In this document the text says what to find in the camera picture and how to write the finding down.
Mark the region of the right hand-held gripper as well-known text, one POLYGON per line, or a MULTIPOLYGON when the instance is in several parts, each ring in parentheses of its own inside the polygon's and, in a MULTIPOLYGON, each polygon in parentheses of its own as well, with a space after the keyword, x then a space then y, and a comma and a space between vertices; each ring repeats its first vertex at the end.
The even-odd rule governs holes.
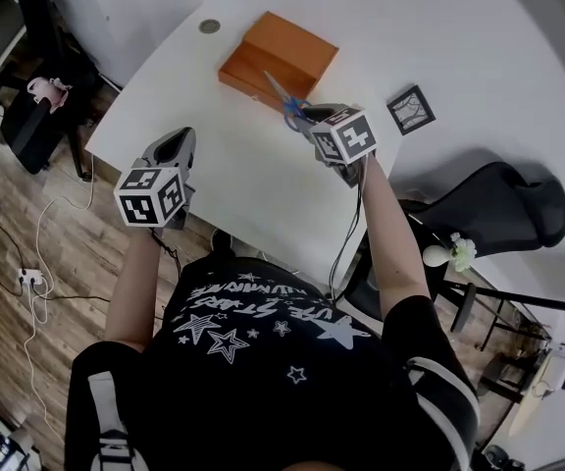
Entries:
POLYGON ((300 109, 300 132, 313 144, 318 162, 349 187, 363 183, 365 161, 378 148, 367 111, 357 105, 315 104, 300 109))

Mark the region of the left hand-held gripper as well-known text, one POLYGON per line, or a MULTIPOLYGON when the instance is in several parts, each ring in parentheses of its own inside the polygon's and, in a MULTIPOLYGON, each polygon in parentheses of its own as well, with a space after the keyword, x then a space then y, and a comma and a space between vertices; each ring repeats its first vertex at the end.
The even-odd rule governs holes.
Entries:
POLYGON ((151 229, 181 229, 195 189, 187 181, 195 157, 191 127, 171 131, 151 143, 122 173, 114 190, 125 224, 151 229))

